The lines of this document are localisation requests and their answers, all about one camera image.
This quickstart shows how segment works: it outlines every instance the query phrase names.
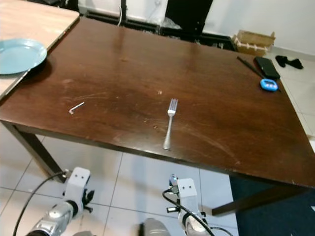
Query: dark blue rug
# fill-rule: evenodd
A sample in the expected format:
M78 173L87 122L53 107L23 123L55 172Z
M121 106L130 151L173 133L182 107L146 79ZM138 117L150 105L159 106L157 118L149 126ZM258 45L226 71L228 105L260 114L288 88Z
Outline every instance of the dark blue rug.
M234 200L272 187L230 177ZM279 202L236 213L239 236L315 236L315 190Z

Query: blue timer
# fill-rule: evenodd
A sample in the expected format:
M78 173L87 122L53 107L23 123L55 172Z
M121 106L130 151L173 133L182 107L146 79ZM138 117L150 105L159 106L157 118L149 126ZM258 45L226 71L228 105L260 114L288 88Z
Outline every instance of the blue timer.
M264 89L264 90L268 90L268 91L272 91L275 92L278 90L278 85L275 81L273 80L269 80L269 79L262 79L260 81L260 86Z

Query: fork tines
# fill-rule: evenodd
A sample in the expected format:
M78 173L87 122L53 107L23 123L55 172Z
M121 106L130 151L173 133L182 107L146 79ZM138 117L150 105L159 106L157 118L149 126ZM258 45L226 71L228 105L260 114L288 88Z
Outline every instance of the fork tines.
M175 98L172 98L171 103L169 104L169 108L168 108L168 109L171 110L171 111L176 111L177 103L178 103L178 100L175 99Z

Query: table top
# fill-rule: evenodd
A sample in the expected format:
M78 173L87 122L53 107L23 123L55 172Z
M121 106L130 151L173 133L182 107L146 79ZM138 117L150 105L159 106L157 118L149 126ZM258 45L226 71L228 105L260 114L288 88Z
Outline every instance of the table top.
M0 107L0 120L53 137L314 187L315 155L283 85L278 81L282 92L262 90L238 55L82 18L45 68ZM171 98L179 103L167 151Z
M0 0L0 15L0 40L30 38L41 42L47 50L79 18L75 11L24 0ZM22 74L0 75L0 100L1 94Z

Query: box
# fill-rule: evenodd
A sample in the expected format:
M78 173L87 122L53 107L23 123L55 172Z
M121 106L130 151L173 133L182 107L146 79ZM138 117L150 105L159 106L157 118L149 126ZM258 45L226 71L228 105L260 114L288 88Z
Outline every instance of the box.
M232 41L235 43L240 53L261 57L270 50L270 47L273 45L275 39L274 32L272 32L270 36L267 36L240 30L237 35L233 36Z

